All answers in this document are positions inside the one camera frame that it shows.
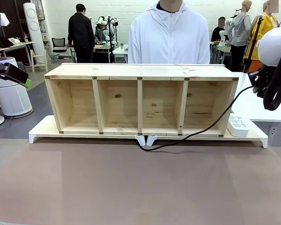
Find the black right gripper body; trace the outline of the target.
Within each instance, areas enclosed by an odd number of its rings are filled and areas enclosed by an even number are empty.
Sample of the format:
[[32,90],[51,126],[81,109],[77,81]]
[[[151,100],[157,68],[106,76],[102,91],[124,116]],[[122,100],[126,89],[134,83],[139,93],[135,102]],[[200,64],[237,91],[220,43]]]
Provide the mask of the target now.
[[275,67],[262,65],[261,68],[258,70],[258,85],[262,87],[262,91],[257,93],[257,96],[260,98],[264,97],[265,91],[267,90],[269,83],[274,75]]

